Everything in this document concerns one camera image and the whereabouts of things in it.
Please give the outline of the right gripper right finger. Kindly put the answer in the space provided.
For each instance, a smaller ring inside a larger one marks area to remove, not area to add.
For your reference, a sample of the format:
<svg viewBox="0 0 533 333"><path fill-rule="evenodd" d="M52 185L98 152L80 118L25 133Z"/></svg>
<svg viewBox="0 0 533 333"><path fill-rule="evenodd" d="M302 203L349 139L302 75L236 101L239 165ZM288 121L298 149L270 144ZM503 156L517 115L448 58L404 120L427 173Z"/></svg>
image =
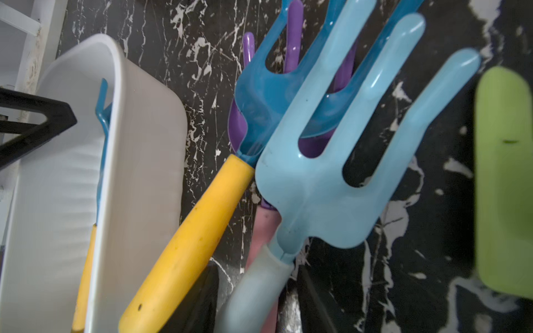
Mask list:
<svg viewBox="0 0 533 333"><path fill-rule="evenodd" d="M303 266L298 269L297 293L303 332L337 332L316 284Z"/></svg>

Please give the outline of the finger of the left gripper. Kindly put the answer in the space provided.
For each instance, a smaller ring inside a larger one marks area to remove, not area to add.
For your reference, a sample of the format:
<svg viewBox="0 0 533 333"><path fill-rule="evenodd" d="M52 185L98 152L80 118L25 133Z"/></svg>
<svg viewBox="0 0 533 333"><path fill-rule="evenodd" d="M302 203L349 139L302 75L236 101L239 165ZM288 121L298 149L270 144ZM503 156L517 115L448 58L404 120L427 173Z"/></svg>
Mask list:
<svg viewBox="0 0 533 333"><path fill-rule="evenodd" d="M1 107L37 113L45 117L41 124L1 121L1 133L16 136L1 145L2 169L77 124L69 104L32 94L2 88Z"/></svg>

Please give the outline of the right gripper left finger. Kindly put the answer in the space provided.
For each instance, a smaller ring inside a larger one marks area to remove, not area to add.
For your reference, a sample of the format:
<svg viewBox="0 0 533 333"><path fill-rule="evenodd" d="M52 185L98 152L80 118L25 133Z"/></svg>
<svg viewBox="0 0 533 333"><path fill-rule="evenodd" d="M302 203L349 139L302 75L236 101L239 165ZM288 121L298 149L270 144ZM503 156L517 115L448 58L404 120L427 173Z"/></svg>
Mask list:
<svg viewBox="0 0 533 333"><path fill-rule="evenodd" d="M214 332L218 267L210 262L160 332Z"/></svg>

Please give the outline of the light blue fork grey handle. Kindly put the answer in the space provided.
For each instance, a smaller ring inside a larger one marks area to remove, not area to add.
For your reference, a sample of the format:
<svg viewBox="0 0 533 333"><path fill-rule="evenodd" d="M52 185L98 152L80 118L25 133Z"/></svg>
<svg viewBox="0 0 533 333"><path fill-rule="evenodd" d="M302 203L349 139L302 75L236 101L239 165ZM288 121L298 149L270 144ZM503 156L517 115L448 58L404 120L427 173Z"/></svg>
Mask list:
<svg viewBox="0 0 533 333"><path fill-rule="evenodd" d="M421 39L426 28L422 15L405 15L395 25L323 153L305 157L298 140L318 114L336 71L375 5L374 1L345 4L283 117L262 119L267 133L262 137L255 181L282 221L220 309L216 332L262 330L306 239L317 237L337 248L352 248L368 237L428 126L480 66L480 54L475 49L465 48L451 55L406 112L370 181L363 187L350 186L343 177L344 165L379 101Z"/></svg>

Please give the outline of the purple rake pink handle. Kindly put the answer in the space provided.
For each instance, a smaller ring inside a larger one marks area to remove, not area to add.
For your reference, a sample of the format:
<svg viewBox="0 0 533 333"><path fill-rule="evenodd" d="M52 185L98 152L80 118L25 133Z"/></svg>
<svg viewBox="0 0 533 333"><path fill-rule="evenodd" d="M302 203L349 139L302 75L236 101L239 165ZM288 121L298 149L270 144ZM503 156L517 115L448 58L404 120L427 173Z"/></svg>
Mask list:
<svg viewBox="0 0 533 333"><path fill-rule="evenodd" d="M288 8L287 20L287 43L284 61L284 72L288 73L296 69L299 61L301 39L304 21L304 9L301 1L292 1ZM347 86L353 73L355 49L354 44L348 52L341 67L338 69L333 89L339 91ZM242 42L244 64L248 65L255 54L255 39L252 33L245 33ZM323 135L301 139L298 146L304 156L316 158L319 156L334 131L331 130ZM236 103L232 103L228 116L228 137L232 149L235 151L240 147L241 142L247 134L247 123L244 116L239 111ZM251 248L247 258L246 268L250 267L260 252L274 236L277 227L280 225L281 216L279 212L264 199L261 200L255 214ZM278 301L273 304L268 317L266 318L262 332L275 332L277 325Z"/></svg>

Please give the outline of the blue fork yellow handle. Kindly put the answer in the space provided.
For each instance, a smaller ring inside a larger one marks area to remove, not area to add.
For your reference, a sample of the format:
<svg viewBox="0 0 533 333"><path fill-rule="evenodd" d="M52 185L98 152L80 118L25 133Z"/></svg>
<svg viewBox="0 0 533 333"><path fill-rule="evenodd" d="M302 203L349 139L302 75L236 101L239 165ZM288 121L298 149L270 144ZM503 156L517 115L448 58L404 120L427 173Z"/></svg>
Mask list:
<svg viewBox="0 0 533 333"><path fill-rule="evenodd" d="M99 215L99 210L100 210L101 189L102 189L102 182L103 182L103 177L104 177L105 159L106 159L106 151L107 151L107 144L108 144L108 133L109 133L109 127L110 127L111 112L112 112L112 104L105 106L105 99L107 96L107 91L108 91L108 82L107 80L102 79L97 105L95 107L95 114L97 116L99 123L102 126L102 130L104 133L104 144L103 144L103 149L102 149L102 154L101 154L99 181L97 185L97 199L96 199L97 216ZM88 298L90 294L90 281L91 281L92 265L93 265L93 258L94 258L95 239L97 235L97 220L98 220L98 217L96 217L95 224L92 226L92 229L91 229L90 245L87 251L86 261L83 267L81 282L79 284L79 290L78 290L78 295L76 299L76 307L74 311L71 332L84 332L85 327L86 327L87 305L88 305Z"/></svg>

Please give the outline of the teal rake yellow handle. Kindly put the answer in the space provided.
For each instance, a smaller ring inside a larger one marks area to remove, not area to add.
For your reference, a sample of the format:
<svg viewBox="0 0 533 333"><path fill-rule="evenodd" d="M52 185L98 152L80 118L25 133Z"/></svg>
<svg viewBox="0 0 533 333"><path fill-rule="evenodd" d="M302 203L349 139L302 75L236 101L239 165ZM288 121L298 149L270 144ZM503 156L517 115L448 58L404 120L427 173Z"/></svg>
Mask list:
<svg viewBox="0 0 533 333"><path fill-rule="evenodd" d="M171 318L215 252L268 140L327 45L333 24L349 7L331 1L326 25L295 70L285 73L288 8L280 15L237 80L235 98L247 123L240 147L228 157L201 199L181 223L123 313L120 332L158 332Z"/></svg>

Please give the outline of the green fork wooden handle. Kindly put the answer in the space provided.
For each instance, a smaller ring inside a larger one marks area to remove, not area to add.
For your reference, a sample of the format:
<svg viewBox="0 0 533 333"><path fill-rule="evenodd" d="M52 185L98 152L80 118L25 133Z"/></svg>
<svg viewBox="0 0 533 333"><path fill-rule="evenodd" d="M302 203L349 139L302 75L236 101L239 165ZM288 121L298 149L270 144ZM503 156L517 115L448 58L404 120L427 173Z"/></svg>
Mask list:
<svg viewBox="0 0 533 333"><path fill-rule="evenodd" d="M475 261L490 289L532 298L532 90L506 67L475 96Z"/></svg>

